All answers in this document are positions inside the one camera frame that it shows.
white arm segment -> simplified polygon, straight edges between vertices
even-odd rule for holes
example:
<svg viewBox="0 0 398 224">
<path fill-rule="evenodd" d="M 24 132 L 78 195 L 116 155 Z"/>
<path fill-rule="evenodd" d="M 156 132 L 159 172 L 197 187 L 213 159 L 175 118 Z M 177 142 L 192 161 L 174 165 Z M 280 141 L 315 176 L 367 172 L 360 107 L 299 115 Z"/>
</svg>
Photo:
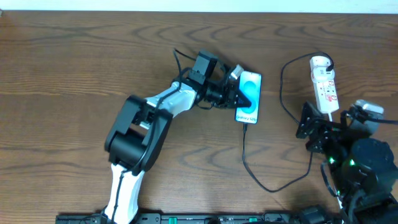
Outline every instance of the white arm segment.
<svg viewBox="0 0 398 224">
<path fill-rule="evenodd" d="M 176 90 L 178 86 L 179 82 L 173 82 L 169 89 L 159 93 L 156 96 L 146 98 L 147 104 L 156 107 L 160 97 L 163 97 L 171 91 Z M 197 93 L 192 89 L 192 87 L 181 83 L 181 89 L 167 97 L 159 106 L 159 109 L 166 109 L 168 112 L 173 114 L 174 118 L 179 113 L 191 109 L 196 95 Z M 150 128 L 150 124 L 145 122 L 141 122 L 140 126 L 146 129 Z M 124 170 L 126 170 L 126 168 L 122 165 L 112 164 L 113 183 L 111 198 L 109 200 L 108 206 L 105 209 L 105 215 L 108 216 L 109 219 L 112 219 L 120 175 Z M 141 171 L 137 176 L 133 176 L 131 172 L 124 173 L 124 178 L 119 191 L 118 207 L 114 216 L 115 223 L 128 224 L 136 216 L 138 211 L 138 193 L 143 177 L 144 171 Z"/>
<path fill-rule="evenodd" d="M 109 219 L 112 219 L 121 172 L 126 170 L 126 168 L 119 164 L 112 164 L 111 168 L 113 173 L 111 198 L 109 199 L 108 206 L 105 208 L 105 215 Z M 136 216 L 138 211 L 138 193 L 144 173 L 144 171 L 141 171 L 136 177 L 131 172 L 124 173 L 119 191 L 118 207 L 114 216 L 115 223 L 128 224 Z"/>
</svg>

wood grain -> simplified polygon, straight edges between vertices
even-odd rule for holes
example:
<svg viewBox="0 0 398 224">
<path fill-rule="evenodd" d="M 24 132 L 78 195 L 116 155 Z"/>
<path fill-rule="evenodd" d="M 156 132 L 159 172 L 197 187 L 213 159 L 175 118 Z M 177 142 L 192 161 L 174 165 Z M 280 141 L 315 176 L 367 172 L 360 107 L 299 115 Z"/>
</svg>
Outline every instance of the wood grain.
<svg viewBox="0 0 398 224">
<path fill-rule="evenodd" d="M 169 87 L 177 72 L 173 47 L 190 55 L 204 48 L 263 74 L 248 162 L 273 189 L 302 175 L 309 158 L 279 104 L 287 61 L 328 52 L 342 110 L 365 99 L 398 119 L 398 16 L 7 11 L 0 18 L 1 223 L 53 223 L 59 213 L 92 213 L 108 204 L 104 139 L 128 95 L 148 97 Z M 285 71 L 286 107 L 299 117 L 314 98 L 308 60 L 295 62 Z M 396 155 L 397 137 L 396 126 L 375 134 Z M 320 175 L 322 155 L 307 178 L 268 194 L 244 170 L 241 139 L 234 111 L 194 108 L 179 115 L 144 178 L 139 205 L 195 213 L 318 203 L 337 210 Z"/>
</svg>

blue circle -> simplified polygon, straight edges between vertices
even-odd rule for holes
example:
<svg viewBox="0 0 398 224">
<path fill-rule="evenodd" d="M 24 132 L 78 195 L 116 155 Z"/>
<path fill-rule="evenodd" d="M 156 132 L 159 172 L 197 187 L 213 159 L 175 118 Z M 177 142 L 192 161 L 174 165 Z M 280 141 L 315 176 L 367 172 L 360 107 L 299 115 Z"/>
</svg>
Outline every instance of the blue circle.
<svg viewBox="0 0 398 224">
<path fill-rule="evenodd" d="M 250 100 L 251 106 L 248 108 L 242 108 L 242 111 L 247 114 L 253 113 L 256 110 L 257 106 L 256 99 L 254 98 L 256 95 L 256 84 L 254 84 L 254 82 L 252 81 L 247 81 L 243 85 L 243 92 L 245 96 Z"/>
</svg>

smartphone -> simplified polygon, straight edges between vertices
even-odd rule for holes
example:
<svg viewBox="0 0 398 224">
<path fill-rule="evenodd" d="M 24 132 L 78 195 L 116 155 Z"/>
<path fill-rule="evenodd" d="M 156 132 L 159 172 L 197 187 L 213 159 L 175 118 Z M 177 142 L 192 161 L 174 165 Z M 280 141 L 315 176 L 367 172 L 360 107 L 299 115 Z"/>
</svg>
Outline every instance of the smartphone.
<svg viewBox="0 0 398 224">
<path fill-rule="evenodd" d="M 256 124 L 259 116 L 261 75 L 243 71 L 239 78 L 239 89 L 249 98 L 251 106 L 247 108 L 236 108 L 235 120 Z"/>
</svg>

power strip switch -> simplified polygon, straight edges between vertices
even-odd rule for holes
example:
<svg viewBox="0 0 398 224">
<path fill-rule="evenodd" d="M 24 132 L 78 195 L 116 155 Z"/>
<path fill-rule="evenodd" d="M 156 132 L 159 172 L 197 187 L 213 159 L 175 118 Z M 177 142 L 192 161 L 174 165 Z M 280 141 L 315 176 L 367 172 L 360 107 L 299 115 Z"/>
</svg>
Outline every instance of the power strip switch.
<svg viewBox="0 0 398 224">
<path fill-rule="evenodd" d="M 314 56 L 310 60 L 311 79 L 315 90 L 318 110 L 330 114 L 338 110 L 338 100 L 335 85 L 335 71 L 327 71 L 331 65 L 330 59 L 324 56 Z"/>
</svg>

